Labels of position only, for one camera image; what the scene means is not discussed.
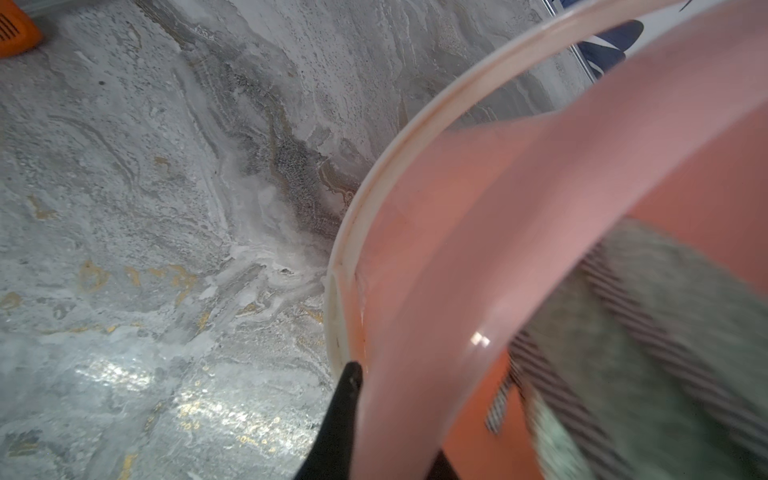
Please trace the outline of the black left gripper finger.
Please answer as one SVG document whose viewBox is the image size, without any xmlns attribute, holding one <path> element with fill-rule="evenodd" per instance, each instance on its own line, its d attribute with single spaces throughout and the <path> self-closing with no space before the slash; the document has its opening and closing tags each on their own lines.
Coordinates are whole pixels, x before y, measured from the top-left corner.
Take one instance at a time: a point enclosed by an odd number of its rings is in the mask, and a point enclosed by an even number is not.
<svg viewBox="0 0 768 480">
<path fill-rule="evenodd" d="M 356 411 L 363 386 L 363 369 L 348 362 L 339 378 L 317 437 L 295 480 L 347 480 L 354 446 Z"/>
</svg>

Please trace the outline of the pink plastic bucket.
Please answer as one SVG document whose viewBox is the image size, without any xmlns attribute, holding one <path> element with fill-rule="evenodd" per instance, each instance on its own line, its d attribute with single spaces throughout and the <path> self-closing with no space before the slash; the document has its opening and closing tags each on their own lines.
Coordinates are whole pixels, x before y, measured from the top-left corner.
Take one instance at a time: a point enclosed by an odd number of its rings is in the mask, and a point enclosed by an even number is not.
<svg viewBox="0 0 768 480">
<path fill-rule="evenodd" d="M 674 27 L 564 109 L 451 123 L 532 65 L 655 1 L 589 1 L 508 43 L 390 144 L 350 205 L 326 288 L 335 370 L 364 371 L 350 475 L 546 478 L 518 397 L 486 412 L 510 341 L 618 223 L 637 220 L 767 298 L 767 5 Z"/>
</svg>

